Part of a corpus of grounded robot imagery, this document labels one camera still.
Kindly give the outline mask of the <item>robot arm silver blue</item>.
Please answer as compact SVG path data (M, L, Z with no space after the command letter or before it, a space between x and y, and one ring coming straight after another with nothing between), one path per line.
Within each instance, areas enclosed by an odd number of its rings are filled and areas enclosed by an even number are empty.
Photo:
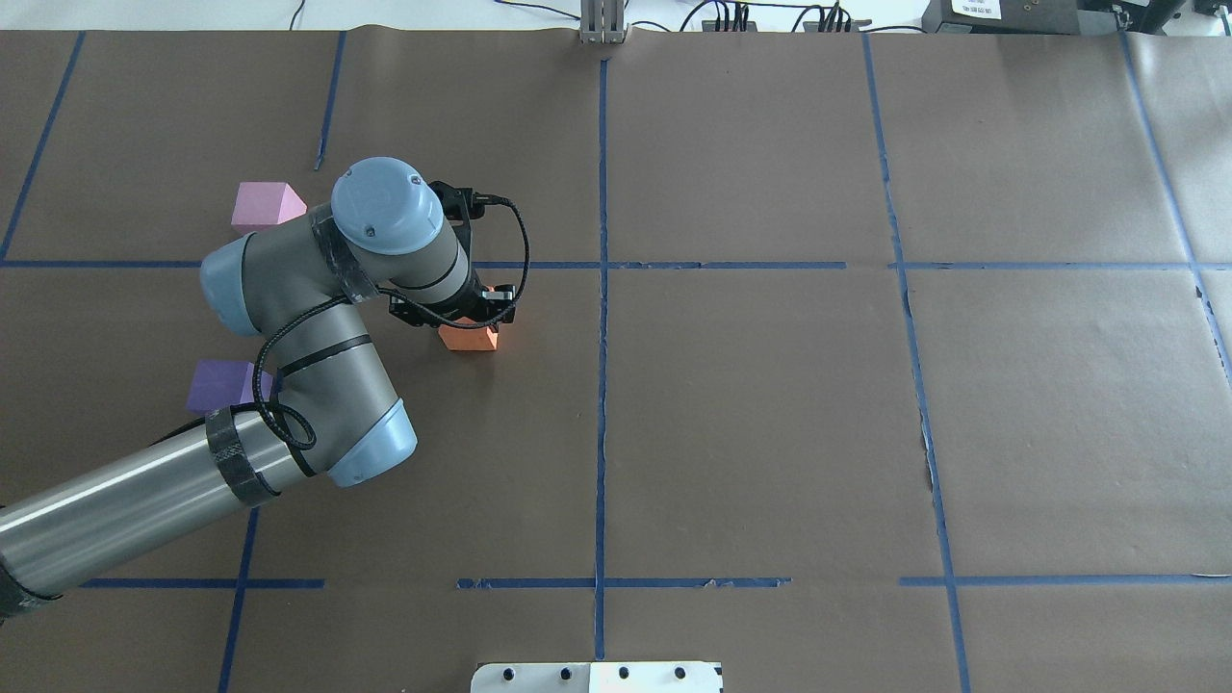
M418 437L359 312L389 298L413 327L494 330L524 282L488 286L472 224L500 194L428 181L408 163L347 166L326 202L207 255L202 293L221 324L257 337L250 400L2 509L2 618L219 522L302 478L340 487L409 459Z

